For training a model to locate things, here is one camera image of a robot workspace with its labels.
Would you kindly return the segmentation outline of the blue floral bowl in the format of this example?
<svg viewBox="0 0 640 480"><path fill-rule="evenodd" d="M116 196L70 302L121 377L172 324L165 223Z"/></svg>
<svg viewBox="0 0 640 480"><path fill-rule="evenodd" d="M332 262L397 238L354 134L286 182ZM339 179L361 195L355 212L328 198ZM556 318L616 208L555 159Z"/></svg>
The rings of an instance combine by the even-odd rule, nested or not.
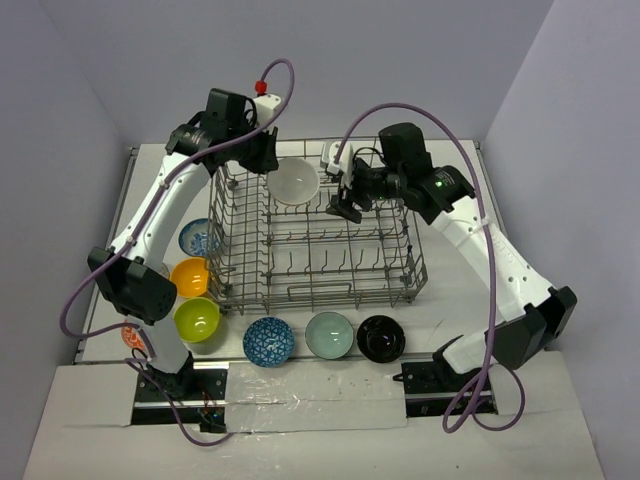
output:
<svg viewBox="0 0 640 480"><path fill-rule="evenodd" d="M220 247L220 239L216 232L209 233L207 218L193 219L180 230L178 244L183 253L191 257L205 257L209 251Z"/></svg>

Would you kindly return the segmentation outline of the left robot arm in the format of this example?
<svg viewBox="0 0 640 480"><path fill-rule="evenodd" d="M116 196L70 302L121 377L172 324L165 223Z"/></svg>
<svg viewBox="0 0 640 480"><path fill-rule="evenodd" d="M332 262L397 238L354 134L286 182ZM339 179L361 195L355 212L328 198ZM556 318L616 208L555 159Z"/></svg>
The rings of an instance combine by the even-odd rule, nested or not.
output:
<svg viewBox="0 0 640 480"><path fill-rule="evenodd" d="M277 169L270 121L283 104L271 93L250 99L212 89L205 109L171 133L152 187L123 231L88 256L103 298L142 338L149 375L172 399L188 396L196 376L172 316L177 287L160 272L165 253L187 208L226 162L258 174Z"/></svg>

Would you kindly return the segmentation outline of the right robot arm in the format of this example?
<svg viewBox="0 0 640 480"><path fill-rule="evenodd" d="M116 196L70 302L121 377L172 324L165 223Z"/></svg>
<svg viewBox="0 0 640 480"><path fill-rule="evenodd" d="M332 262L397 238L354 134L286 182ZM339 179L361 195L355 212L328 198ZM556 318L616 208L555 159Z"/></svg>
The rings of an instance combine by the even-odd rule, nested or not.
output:
<svg viewBox="0 0 640 480"><path fill-rule="evenodd" d="M439 351L435 382L459 389L484 363L517 370L565 329L578 299L539 274L489 219L481 191L452 165L436 166L422 130L404 122L378 134L378 167L368 165L349 141L324 146L321 166L338 184L328 213L353 223L376 200L399 200L447 239L487 286L491 324Z"/></svg>

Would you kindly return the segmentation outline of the orange bowl white inside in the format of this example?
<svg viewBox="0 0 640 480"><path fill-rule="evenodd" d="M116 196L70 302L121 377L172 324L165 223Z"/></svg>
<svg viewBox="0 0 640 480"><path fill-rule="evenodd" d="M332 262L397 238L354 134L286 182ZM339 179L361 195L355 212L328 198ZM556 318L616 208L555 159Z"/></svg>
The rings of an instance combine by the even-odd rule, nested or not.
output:
<svg viewBox="0 0 640 480"><path fill-rule="evenodd" d="M288 206L306 204L318 193L320 176L303 158L286 157L278 162L278 169L267 174L266 186L270 195Z"/></svg>

